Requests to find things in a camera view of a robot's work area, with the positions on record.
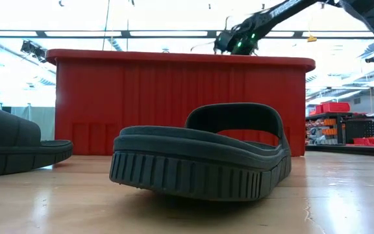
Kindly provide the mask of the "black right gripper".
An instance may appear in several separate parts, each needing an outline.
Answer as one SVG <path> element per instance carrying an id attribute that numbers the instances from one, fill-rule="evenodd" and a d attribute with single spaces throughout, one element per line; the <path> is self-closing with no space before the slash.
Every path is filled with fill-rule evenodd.
<path id="1" fill-rule="evenodd" d="M 256 27 L 221 31 L 214 41 L 214 53 L 252 55 L 258 49 L 259 32 Z"/>

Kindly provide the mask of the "large red plastic bin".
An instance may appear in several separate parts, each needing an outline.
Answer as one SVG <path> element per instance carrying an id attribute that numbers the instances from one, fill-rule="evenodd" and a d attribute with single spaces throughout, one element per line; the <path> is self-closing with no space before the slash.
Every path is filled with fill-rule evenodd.
<path id="1" fill-rule="evenodd" d="M 51 49 L 55 138 L 76 155 L 110 155 L 132 125 L 182 127 L 194 109 L 253 102 L 276 109 L 292 155 L 305 152 L 305 76 L 310 58 Z"/>

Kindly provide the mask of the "storage shelf with red bins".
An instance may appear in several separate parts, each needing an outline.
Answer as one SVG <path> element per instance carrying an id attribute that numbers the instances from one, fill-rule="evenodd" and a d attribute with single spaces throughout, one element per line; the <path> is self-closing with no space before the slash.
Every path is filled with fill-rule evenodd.
<path id="1" fill-rule="evenodd" d="M 305 150 L 374 156 L 374 113 L 325 102 L 305 118 Z"/>

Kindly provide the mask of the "black rubber slide sandal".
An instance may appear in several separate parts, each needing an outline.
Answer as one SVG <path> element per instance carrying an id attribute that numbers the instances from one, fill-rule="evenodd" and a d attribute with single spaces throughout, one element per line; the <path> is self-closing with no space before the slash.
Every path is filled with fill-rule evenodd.
<path id="1" fill-rule="evenodd" d="M 72 153 L 72 141 L 42 140 L 36 123 L 0 110 L 0 176 L 50 166 Z"/>
<path id="2" fill-rule="evenodd" d="M 184 127 L 137 125 L 114 140 L 109 178 L 174 196 L 248 202 L 268 196 L 291 171 L 280 114 L 260 103 L 193 110 Z"/>

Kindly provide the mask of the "black ceiling mounted device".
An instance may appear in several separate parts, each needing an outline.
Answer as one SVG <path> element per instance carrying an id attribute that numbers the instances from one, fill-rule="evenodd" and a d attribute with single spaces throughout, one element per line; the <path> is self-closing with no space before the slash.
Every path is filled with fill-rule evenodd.
<path id="1" fill-rule="evenodd" d="M 46 48 L 41 47 L 38 44 L 35 44 L 34 42 L 30 40 L 24 40 L 22 45 L 21 45 L 21 52 L 30 55 L 31 57 L 37 59 L 41 63 L 46 63 Z"/>

